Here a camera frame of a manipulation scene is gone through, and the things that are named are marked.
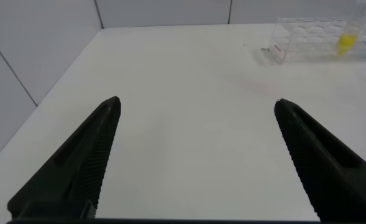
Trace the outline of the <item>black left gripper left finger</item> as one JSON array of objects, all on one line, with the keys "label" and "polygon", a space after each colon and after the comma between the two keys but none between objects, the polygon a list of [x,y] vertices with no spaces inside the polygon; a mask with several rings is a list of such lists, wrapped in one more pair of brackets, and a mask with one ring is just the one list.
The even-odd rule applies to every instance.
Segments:
[{"label": "black left gripper left finger", "polygon": [[12,219],[94,218],[120,115],[102,102],[8,201]]}]

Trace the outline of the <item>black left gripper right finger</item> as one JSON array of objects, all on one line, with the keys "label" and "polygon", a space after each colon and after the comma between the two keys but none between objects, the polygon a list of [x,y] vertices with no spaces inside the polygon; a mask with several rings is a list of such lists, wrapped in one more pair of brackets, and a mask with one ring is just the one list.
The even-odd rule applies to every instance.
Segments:
[{"label": "black left gripper right finger", "polygon": [[366,161],[297,104],[280,99],[274,113],[319,219],[366,223]]}]

